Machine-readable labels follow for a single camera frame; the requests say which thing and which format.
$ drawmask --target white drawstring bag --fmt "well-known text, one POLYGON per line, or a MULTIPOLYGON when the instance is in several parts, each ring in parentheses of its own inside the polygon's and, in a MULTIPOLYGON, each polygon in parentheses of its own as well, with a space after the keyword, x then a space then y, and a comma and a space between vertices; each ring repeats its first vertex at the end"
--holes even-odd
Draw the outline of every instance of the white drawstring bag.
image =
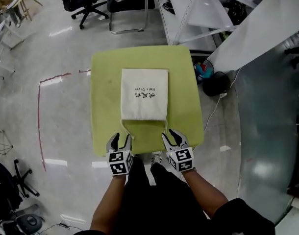
POLYGON ((121 120, 167 122, 167 106, 168 70, 122 69, 121 120))

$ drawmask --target tiled floor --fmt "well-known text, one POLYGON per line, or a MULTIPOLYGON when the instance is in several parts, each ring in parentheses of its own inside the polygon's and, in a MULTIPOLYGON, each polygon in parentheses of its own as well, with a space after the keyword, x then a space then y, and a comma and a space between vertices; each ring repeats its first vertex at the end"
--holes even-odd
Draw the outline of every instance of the tiled floor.
MULTIPOLYGON (((44 7, 31 6, 33 20, 24 21, 18 32, 25 41, 11 52, 4 50, 2 59, 15 63, 16 72, 0 69, 0 130, 5 130, 14 145, 2 162, 14 173, 13 160, 20 159, 21 171, 33 170, 28 182, 40 197, 25 199, 21 207, 39 204, 46 223, 43 229, 64 221, 86 229, 92 214, 111 180, 105 158, 93 153, 90 127, 90 68, 96 51, 144 45, 165 45, 166 39, 158 10, 150 12, 145 32, 112 35, 108 21, 91 15, 85 29, 78 27, 64 11, 61 0, 39 0, 44 7), (71 75, 44 82, 40 87, 40 134, 46 164, 43 168, 38 136, 39 82, 65 73, 71 75)), ((129 15, 136 24, 140 14, 129 15)), ((115 19, 123 21, 122 16, 115 19)), ((218 99, 207 97, 199 88, 203 122, 206 123, 218 99)), ((235 91, 219 103, 205 141, 195 150, 198 172, 223 191, 229 199, 237 196, 240 171, 240 123, 235 91)), ((150 176, 150 155, 144 157, 150 176)), ((54 227, 47 234, 74 234, 54 227)))

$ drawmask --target black pants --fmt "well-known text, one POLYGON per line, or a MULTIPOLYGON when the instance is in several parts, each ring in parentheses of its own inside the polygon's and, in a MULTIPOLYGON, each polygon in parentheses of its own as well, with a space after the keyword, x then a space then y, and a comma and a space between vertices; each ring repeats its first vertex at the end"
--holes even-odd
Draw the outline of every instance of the black pants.
POLYGON ((114 233, 200 231, 206 216, 189 186, 158 163, 150 171, 156 186, 150 186, 142 160, 134 157, 114 233))

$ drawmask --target black cable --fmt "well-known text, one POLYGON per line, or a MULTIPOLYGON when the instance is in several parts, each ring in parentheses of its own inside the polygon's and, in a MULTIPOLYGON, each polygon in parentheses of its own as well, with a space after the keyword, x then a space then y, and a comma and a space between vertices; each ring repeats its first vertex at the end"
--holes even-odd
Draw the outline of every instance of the black cable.
POLYGON ((50 226, 49 228, 47 228, 46 230, 43 230, 43 231, 41 231, 40 233, 38 232, 38 233, 37 233, 37 235, 39 235, 39 234, 41 234, 41 233, 43 233, 43 232, 45 232, 45 231, 49 230, 50 228, 53 228, 53 227, 54 227, 54 226, 56 226, 56 225, 59 225, 59 226, 61 226, 61 227, 64 227, 64 228, 66 228, 68 231, 70 231, 70 228, 76 228, 76 229, 79 229, 79 230, 81 230, 81 231, 82 231, 82 229, 81 229, 81 228, 79 228, 79 227, 75 227, 75 226, 68 226, 68 225, 65 225, 65 224, 59 223, 59 224, 55 224, 55 225, 53 225, 53 226, 50 226))

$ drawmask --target white table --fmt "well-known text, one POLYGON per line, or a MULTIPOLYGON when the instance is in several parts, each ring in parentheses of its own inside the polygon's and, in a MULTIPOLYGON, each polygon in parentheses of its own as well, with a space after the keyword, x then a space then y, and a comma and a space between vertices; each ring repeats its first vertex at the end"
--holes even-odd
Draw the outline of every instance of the white table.
MULTIPOLYGON (((22 43, 22 42, 24 41, 24 38, 22 38, 18 33, 16 33, 15 31, 13 31, 13 30, 8 26, 6 20, 3 21, 3 22, 0 24, 0 34, 2 33, 2 29, 3 29, 4 27, 6 27, 7 30, 9 30, 11 33, 13 33, 14 35, 16 35, 16 36, 20 39, 20 41, 19 41, 17 44, 15 44, 13 47, 11 47, 11 46, 9 46, 8 44, 6 44, 6 43, 2 40, 0 43, 1 43, 3 46, 5 46, 5 47, 9 48, 10 50, 12 50, 12 49, 13 49, 14 47, 16 47, 19 43, 22 43)), ((6 66, 6 65, 5 65, 4 63, 2 63, 1 61, 0 61, 0 68, 3 68, 3 69, 5 69, 5 70, 7 70, 7 71, 9 71, 9 72, 12 72, 12 73, 14 73, 14 72, 16 71, 16 70, 14 69, 14 67, 6 66)))

